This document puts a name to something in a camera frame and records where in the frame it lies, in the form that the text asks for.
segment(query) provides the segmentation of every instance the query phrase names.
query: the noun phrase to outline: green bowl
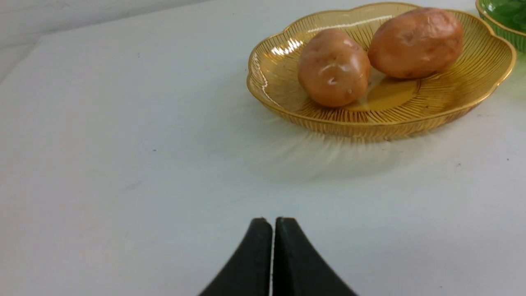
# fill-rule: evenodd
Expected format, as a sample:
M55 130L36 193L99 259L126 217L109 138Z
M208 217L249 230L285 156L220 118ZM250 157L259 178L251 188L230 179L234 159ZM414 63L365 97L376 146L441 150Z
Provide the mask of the green bowl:
M491 26L495 34L508 40L518 51L526 53L526 21L521 19L526 13L526 9L521 9L526 7L526 1L476 0L475 5L480 17ZM513 5L517 6L515 11L513 11ZM524 13L515 16L513 19L513 14L518 13L518 11Z

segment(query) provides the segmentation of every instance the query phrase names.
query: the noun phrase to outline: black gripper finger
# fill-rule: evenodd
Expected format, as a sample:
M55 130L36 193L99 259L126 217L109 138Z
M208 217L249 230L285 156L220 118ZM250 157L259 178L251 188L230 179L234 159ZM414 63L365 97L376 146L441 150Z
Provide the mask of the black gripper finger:
M200 296L268 296L272 226L253 219L236 252Z
M294 218L276 219L273 296L357 296L329 267Z

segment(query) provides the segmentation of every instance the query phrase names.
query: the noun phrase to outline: yellow glass plate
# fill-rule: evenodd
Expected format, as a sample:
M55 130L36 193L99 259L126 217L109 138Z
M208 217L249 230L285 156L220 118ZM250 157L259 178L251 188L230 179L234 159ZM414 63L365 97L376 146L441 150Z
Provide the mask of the yellow glass plate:
M336 109L312 102L298 83L300 52L320 30L345 30L367 50L383 22L418 7L382 2L303 17L252 50L247 87L274 113L321 133L386 139L449 123L488 97L510 74L517 59L508 41L465 12L449 10L464 28L464 51L447 72L421 80L396 81L373 71L367 95Z

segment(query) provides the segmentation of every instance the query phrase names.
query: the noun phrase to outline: brown potato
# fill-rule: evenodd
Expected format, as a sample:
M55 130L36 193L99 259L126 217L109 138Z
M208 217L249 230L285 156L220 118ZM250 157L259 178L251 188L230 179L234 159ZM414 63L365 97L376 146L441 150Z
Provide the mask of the brown potato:
M370 73L367 53L339 29L318 33L299 58L300 85L312 100L326 107L344 106L364 95Z
M424 78L444 72L462 53L462 24L438 8L418 8L385 23L369 47L369 60L378 71L395 78Z

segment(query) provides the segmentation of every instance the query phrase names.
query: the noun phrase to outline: plate rim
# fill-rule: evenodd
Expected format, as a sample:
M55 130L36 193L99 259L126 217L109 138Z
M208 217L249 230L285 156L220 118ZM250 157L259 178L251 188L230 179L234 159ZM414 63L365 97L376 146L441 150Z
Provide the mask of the plate rim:
M469 109L469 108L472 108L472 107L475 107L477 106L478 104L480 104L482 101L484 101L485 99L487 99L496 89L497 87L504 81L506 80L506 78L508 78L508 76L510 75L510 73L512 72L513 68L515 67L515 63L517 62L517 50L515 49L515 47L513 47L513 45L506 39L504 39L503 37L501 36L498 36L497 34L495 34L494 30L491 28L491 26L486 23L484 20L482 20L480 17L477 17L475 15L472 15L468 12L464 12L464 11L460 11L460 10L456 10L456 9L445 9L446 11L450 11L450 12L456 12L456 13L459 13L459 14L464 14L464 15L468 15L468 16L471 16L473 17L474 19L476 19L479 23L483 24L485 26L485 28L487 29L488 33L490 34L490 36L492 36L493 38L496 38L498 40L500 40L501 42L504 42L505 45L507 45L510 50L511 50L511 55L512 55L512 59L511 59L511 63L510 65L508 66L508 69L505 71L505 73L496 81L494 82L494 84L491 86L491 88L483 95L481 95L479 98L477 98L476 100L473 100L467 104L464 104L464 105L461 105L459 107L456 107L454 109L451 109L451 110L448 110L448 111L444 111L444 112L440 112L440 113L435 113L435 114L431 114L431 115L428 115L428 116L424 116L424 117L420 117L420 118L417 118L417 119L410 119L410 120L405 120L405 121L399 121L399 122L341 122L341 121L331 121L331 120L324 120L324 119L317 119L317 118L312 118L312 117L308 117L308 116L304 116L304 115L300 115L300 114L297 114L297 113L294 113L294 112L291 112L291 111L288 111L282 107L276 107L270 103L268 103L266 101L266 99L262 98L258 93L256 93L250 86L250 78L252 77L253 75L253 72L252 72L252 68L251 68L251 61L254 57L254 54L256 53L256 49L261 45L263 44L263 42L271 39L271 38L274 38L276 36L279 36L279 35L282 35L284 34L287 30L289 30L294 24L296 23L299 23L300 21L302 21L303 19L306 19L306 18L309 18L309 17L312 17L312 16L315 16L315 15L318 15L318 14L322 14L322 13L333 13L333 12L336 12L336 13L345 13L345 12L351 12L351 11L354 11L354 10L357 10L357 9L361 9L361 8L365 8L365 7L369 7L369 6L378 6L378 5L385 5L385 4L398 4L398 5L406 5L406 6L412 6L414 8L422 8L423 6L420 6L420 5L416 5L416 4L410 4L410 3L404 3L404 2L376 2L376 3L370 3L370 4L365 4L365 5L360 5L360 6L357 6L357 7L354 7L354 8L351 8L351 9L332 9L332 10L326 10L326 11L319 11L319 12L315 12L315 13L311 13L311 14L308 14L306 16L303 16L297 20L295 20L294 22L290 23L290 25L288 25L287 27L285 27L285 29L283 29L283 31L277 33L277 34L274 34L274 35L271 35L265 39L263 39L261 42L259 42L253 49L252 51L250 52L250 56L248 58L248 74L247 74L247 79L246 79L246 84L247 84L247 88L249 90L249 92L252 94L253 97L255 97L261 104L263 104L265 107L271 109L272 111L275 111L275 112L278 112L278 113L284 113L288 116L291 116L291 117L294 117L294 118L297 118L297 119L301 119L301 120L306 120L306 121L311 121L311 122L317 122L317 123L321 123L321 124L333 124L333 125L340 125L340 126L355 126L355 127L359 127L359 126L393 126L393 125L403 125L403 124L412 124L412 123L418 123L418 122L423 122L423 121L428 121L428 120L433 120L433 119L437 119L437 118L440 118L440 117L443 117L443 116L448 116L448 115L451 115L451 114L454 114L456 112L460 112L462 110L465 110L465 109Z
M498 22L496 19L491 17L491 15L489 15L488 12L482 8L482 5L480 4L480 1L481 0L475 0L475 7L477 8L477 11L479 12L479 14L484 15L485 18L487 18L489 21L491 21L497 27L499 27L499 28L501 28L501 29L503 29L505 31L508 31L510 33L513 33L513 34L516 34L516 35L519 35L521 37L526 38L526 33L521 32L521 31L517 31L517 30L509 28L507 26L504 26L503 24Z

